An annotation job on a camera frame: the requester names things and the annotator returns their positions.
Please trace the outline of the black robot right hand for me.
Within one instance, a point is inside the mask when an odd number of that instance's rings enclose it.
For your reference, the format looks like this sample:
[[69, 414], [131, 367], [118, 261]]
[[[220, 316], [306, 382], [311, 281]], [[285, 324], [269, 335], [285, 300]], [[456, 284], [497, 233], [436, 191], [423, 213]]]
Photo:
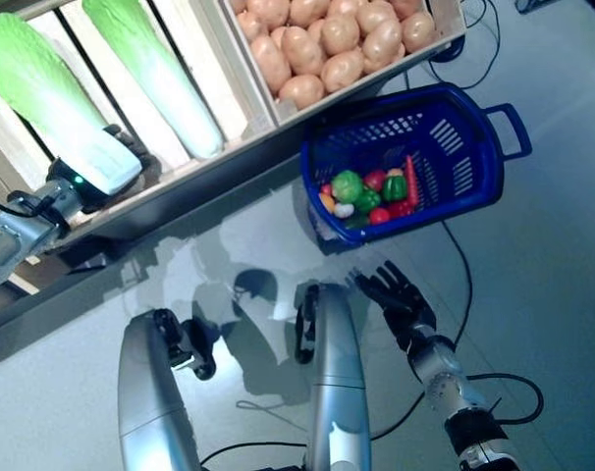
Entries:
[[383, 311], [385, 321], [399, 348], [409, 353], [420, 345], [422, 326], [436, 330], [436, 315], [419, 288], [392, 261], [387, 260], [370, 277], [353, 275], [355, 284]]

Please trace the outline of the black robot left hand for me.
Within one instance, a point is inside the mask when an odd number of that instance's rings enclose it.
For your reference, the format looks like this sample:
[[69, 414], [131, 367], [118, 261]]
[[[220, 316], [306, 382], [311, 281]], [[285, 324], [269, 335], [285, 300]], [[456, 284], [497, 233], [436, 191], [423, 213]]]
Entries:
[[117, 125], [66, 142], [46, 179], [65, 188], [84, 214], [98, 212], [158, 182], [162, 164]]

